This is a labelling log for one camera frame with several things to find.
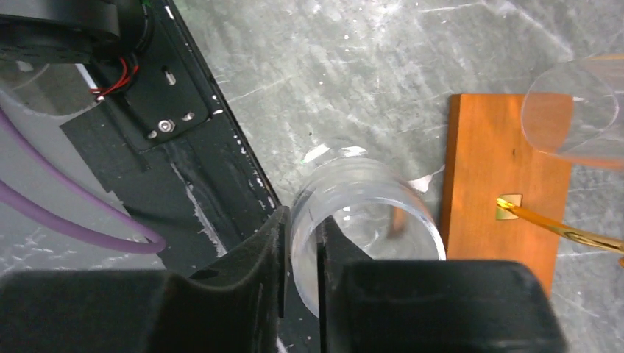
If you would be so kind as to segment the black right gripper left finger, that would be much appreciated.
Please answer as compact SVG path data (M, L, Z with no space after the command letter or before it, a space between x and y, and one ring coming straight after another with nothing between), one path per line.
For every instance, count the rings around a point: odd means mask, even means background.
M278 207L189 277L164 270L22 271L1 278L3 352L275 352L290 220Z

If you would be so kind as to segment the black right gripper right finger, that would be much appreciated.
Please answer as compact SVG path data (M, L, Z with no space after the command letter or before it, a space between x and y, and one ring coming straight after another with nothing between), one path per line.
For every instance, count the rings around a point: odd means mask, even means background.
M539 280L505 260L373 260L316 228L323 352L566 352Z

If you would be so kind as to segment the clear wine glass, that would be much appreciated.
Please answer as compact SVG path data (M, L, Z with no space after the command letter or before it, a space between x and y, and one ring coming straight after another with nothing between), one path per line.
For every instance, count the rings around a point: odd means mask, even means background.
M316 238L335 224L374 260L446 260L442 237L419 192L374 149L331 138L302 159L291 207L290 258L299 297L319 314Z
M558 63L529 87L521 127L537 151L579 165L623 169L623 55Z

